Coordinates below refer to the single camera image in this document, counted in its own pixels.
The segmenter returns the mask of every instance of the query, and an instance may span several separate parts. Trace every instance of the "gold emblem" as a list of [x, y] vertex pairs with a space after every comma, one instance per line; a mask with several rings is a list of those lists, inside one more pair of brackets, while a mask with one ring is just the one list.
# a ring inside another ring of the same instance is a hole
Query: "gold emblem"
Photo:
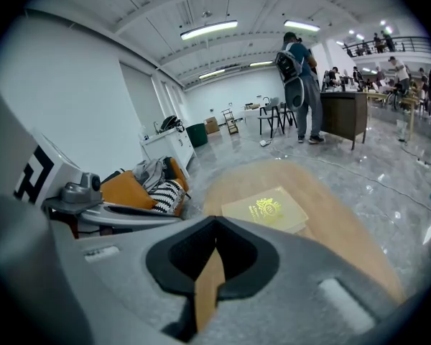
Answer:
[[273, 198], [261, 198], [256, 201], [256, 205], [261, 216], [259, 215], [259, 212], [255, 206], [249, 206], [249, 210], [255, 222], [259, 222], [260, 217], [262, 217], [265, 222], [272, 224], [277, 219], [282, 217], [282, 214], [280, 213], [281, 203], [274, 202]]

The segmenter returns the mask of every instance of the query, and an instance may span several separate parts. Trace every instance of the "black and white striped fabric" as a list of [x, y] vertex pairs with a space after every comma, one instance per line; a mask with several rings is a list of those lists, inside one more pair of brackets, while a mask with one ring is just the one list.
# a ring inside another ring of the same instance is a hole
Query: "black and white striped fabric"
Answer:
[[185, 197], [185, 191], [178, 182], [166, 180], [164, 183], [160, 183], [158, 188], [149, 195], [158, 202], [153, 206], [152, 211], [174, 214], [180, 201]]

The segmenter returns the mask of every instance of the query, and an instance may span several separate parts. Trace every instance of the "white chair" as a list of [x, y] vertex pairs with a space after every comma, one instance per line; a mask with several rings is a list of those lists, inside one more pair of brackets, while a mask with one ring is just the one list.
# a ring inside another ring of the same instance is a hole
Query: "white chair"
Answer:
[[284, 133], [284, 127], [281, 122], [281, 116], [279, 115], [278, 105], [279, 105], [279, 98], [274, 97], [271, 99], [270, 103], [267, 106], [260, 108], [260, 116], [257, 117], [257, 119], [260, 121], [260, 135], [261, 135], [261, 121], [267, 120], [268, 124], [270, 125], [270, 138], [273, 138], [273, 124], [274, 124], [275, 118], [278, 119], [277, 127], [281, 126], [281, 130]]

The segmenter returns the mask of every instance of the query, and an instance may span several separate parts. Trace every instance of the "railing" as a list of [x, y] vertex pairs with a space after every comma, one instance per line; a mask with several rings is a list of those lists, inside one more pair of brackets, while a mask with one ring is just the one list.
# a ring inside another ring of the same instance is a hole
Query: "railing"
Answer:
[[393, 37], [344, 46], [346, 53], [354, 58], [362, 55], [376, 55], [383, 52], [423, 52], [431, 54], [431, 39], [426, 37]]

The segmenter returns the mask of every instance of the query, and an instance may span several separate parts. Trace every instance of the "ceiling light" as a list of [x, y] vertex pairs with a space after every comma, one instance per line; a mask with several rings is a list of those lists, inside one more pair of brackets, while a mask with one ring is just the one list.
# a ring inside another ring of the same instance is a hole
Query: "ceiling light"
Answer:
[[195, 28], [190, 31], [186, 31], [180, 35], [180, 38], [182, 38], [183, 40], [188, 40], [190, 38], [205, 35], [207, 33], [211, 33], [214, 31], [220, 31], [221, 29], [234, 28], [237, 25], [238, 25], [238, 22], [236, 20], [232, 20], [229, 22], [209, 24], [204, 27]]
[[249, 64], [249, 66], [268, 65], [268, 64], [271, 64], [271, 63], [273, 63], [273, 62], [272, 61], [261, 61], [259, 63]]
[[313, 31], [313, 32], [317, 32], [320, 30], [320, 28], [318, 26], [312, 26], [311, 24], [306, 24], [306, 23], [293, 22], [292, 20], [287, 20], [286, 22], [284, 22], [284, 25], [286, 27], [307, 29], [307, 30]]
[[211, 72], [211, 73], [208, 73], [208, 74], [200, 75], [200, 79], [211, 77], [212, 75], [217, 75], [217, 74], [220, 74], [220, 73], [223, 73], [223, 72], [225, 72], [225, 69], [216, 70], [215, 72]]

